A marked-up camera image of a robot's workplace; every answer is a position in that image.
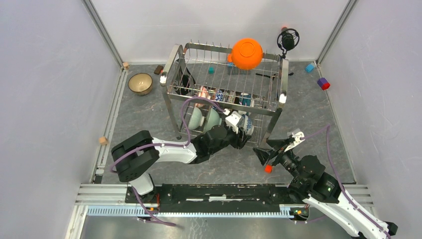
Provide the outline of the celadon green bowl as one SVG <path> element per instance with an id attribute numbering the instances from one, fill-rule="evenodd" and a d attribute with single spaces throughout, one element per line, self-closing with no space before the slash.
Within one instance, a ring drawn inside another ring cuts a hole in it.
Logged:
<path id="1" fill-rule="evenodd" d="M 221 125 L 221 123 L 222 123 L 222 119 L 217 113 L 217 111 L 214 109 L 210 109 L 205 118 L 203 133 L 209 131 L 210 129 L 212 129 L 212 127 L 216 125 Z"/>

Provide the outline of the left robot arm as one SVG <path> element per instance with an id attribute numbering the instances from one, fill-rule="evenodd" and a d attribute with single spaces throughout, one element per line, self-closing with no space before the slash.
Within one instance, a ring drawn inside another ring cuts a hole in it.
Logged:
<path id="1" fill-rule="evenodd" d="M 129 183 L 139 199 L 150 203 L 156 198 L 156 189 L 147 171 L 154 163 L 200 164 L 228 146 L 242 149 L 250 138 L 245 129 L 235 131 L 222 125 L 186 142 L 160 140 L 142 130 L 112 148 L 110 171 L 118 175 L 120 182 Z"/>

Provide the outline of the blue white floral bowl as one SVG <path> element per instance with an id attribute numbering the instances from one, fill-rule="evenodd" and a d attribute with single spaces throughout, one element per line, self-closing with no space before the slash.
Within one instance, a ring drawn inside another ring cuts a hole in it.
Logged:
<path id="1" fill-rule="evenodd" d="M 251 136 L 254 132 L 252 119 L 248 115 L 241 115 L 238 127 L 248 136 Z"/>

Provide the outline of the brown glazed bowl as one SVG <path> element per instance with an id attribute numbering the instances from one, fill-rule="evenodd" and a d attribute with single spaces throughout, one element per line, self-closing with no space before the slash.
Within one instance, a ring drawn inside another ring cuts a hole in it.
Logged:
<path id="1" fill-rule="evenodd" d="M 128 87 L 133 93 L 144 96 L 152 91 L 153 79 L 147 73 L 139 73 L 129 79 Z"/>

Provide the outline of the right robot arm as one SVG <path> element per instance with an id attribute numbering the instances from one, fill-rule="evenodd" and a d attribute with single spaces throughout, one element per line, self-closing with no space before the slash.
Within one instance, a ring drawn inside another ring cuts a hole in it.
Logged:
<path id="1" fill-rule="evenodd" d="M 299 132 L 281 140 L 269 140 L 269 149 L 255 147 L 264 166 L 281 164 L 292 176 L 287 190 L 293 203 L 304 202 L 340 225 L 353 239 L 389 239 L 398 226 L 376 218 L 363 208 L 315 155 L 298 158 L 293 149 L 305 140 Z"/>

